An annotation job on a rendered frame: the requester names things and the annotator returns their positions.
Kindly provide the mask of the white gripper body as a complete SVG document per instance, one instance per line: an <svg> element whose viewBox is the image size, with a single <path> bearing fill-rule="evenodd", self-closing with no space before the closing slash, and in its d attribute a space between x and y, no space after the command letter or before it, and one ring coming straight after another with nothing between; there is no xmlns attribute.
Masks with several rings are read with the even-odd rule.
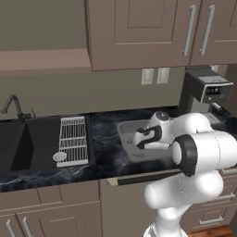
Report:
<svg viewBox="0 0 237 237"><path fill-rule="evenodd" d="M133 136L132 142L139 149L144 149L145 141L147 140L147 131L144 129L138 129Z"/></svg>

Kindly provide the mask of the grey tupperware container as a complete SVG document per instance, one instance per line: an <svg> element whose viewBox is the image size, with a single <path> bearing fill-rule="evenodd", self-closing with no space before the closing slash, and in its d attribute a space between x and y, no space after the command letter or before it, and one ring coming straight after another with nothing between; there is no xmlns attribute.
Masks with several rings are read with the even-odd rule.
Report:
<svg viewBox="0 0 237 237"><path fill-rule="evenodd" d="M127 159L132 163L148 162L156 160L165 160L169 162L171 159L170 150L162 149L139 149L132 143L134 133L139 128L145 128L148 123L147 119L130 120L120 122L117 126L118 135L125 151Z"/></svg>

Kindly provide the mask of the brown dishwasher front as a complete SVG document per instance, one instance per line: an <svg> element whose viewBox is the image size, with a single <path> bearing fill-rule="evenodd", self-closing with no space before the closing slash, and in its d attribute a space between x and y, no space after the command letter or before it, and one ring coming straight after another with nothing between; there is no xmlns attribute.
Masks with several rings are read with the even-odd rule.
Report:
<svg viewBox="0 0 237 237"><path fill-rule="evenodd" d="M103 237L143 237L156 217L143 197L151 181L112 187L107 179L99 181Z"/></svg>

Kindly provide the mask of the black silver coffee machine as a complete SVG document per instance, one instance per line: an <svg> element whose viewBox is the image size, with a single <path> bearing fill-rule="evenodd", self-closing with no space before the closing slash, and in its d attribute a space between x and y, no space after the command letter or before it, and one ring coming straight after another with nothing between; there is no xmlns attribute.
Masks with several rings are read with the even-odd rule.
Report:
<svg viewBox="0 0 237 237"><path fill-rule="evenodd" d="M210 66L186 67L177 115L198 112L218 123L211 110L221 110L219 103L229 100L232 88L233 83Z"/></svg>

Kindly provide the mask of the long brown drawer front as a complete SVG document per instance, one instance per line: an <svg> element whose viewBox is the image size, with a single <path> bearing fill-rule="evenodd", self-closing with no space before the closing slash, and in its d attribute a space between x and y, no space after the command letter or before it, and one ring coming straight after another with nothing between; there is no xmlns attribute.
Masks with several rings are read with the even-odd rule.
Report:
<svg viewBox="0 0 237 237"><path fill-rule="evenodd" d="M98 181L83 181L38 188L42 204L80 204L99 200Z"/></svg>

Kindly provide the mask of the black kitchen sink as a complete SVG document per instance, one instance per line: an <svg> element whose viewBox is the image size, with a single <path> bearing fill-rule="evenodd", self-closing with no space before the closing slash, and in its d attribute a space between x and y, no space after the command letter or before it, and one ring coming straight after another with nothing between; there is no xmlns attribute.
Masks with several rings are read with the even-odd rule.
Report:
<svg viewBox="0 0 237 237"><path fill-rule="evenodd" d="M89 116L85 117L89 162L93 165L94 145ZM61 117L0 121L0 174L22 170L58 168L53 155L58 152Z"/></svg>

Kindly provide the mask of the brown base cupboard door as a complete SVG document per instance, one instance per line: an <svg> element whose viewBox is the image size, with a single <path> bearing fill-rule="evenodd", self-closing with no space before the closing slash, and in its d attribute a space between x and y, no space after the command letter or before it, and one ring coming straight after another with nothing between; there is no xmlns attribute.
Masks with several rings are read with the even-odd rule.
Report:
<svg viewBox="0 0 237 237"><path fill-rule="evenodd" d="M99 201L21 212L17 217L22 227L27 218L34 237L102 237Z"/></svg>
<svg viewBox="0 0 237 237"><path fill-rule="evenodd" d="M0 216L0 237L11 237L8 229L6 228L6 221L10 219L11 227L13 228L17 237L22 237L21 230L14 214Z"/></svg>

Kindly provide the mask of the dark grey sink tap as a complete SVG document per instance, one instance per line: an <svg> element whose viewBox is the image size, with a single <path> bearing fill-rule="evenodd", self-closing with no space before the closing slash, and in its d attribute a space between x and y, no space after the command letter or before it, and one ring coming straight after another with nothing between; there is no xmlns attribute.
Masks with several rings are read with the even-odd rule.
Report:
<svg viewBox="0 0 237 237"><path fill-rule="evenodd" d="M26 119L35 119L36 118L36 114L34 113L34 111L32 111L31 113L23 113L22 112L21 106L19 103L19 99L14 94L11 94L7 98L6 102L4 103L4 105L1 109L2 114L7 113L7 110L9 108L11 102L14 102L14 104L15 104L15 108L17 109L18 119L21 123L24 123Z"/></svg>

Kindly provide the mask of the short brown drawer front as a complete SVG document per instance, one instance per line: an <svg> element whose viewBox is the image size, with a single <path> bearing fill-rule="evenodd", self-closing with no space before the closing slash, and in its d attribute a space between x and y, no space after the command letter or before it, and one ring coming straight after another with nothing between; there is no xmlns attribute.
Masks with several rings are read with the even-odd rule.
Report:
<svg viewBox="0 0 237 237"><path fill-rule="evenodd" d="M0 211L35 206L41 203L36 189L0 193Z"/></svg>

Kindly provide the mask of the wide brown wall cupboard door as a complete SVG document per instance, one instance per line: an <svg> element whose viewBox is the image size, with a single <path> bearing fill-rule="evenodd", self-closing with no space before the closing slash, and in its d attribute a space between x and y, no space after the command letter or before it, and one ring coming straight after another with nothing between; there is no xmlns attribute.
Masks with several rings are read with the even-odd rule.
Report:
<svg viewBox="0 0 237 237"><path fill-rule="evenodd" d="M192 5L196 13L184 56ZM86 0L92 68L188 65L200 5L201 0Z"/></svg>

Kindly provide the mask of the brown wall shelf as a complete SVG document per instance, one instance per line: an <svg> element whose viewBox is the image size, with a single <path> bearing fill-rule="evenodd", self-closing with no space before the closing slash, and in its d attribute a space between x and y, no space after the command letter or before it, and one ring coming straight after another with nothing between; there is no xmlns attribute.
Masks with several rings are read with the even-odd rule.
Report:
<svg viewBox="0 0 237 237"><path fill-rule="evenodd" d="M86 49L0 52L0 76L77 73L91 70Z"/></svg>

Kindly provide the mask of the narrow brown wall cupboard door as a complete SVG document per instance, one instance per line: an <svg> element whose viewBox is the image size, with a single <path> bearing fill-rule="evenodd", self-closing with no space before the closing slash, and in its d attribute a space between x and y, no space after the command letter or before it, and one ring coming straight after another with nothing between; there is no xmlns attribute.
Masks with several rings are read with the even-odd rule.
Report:
<svg viewBox="0 0 237 237"><path fill-rule="evenodd" d="M215 15L206 52L201 56L209 6L215 5ZM237 0L202 0L196 25L191 66L237 64Z"/></svg>

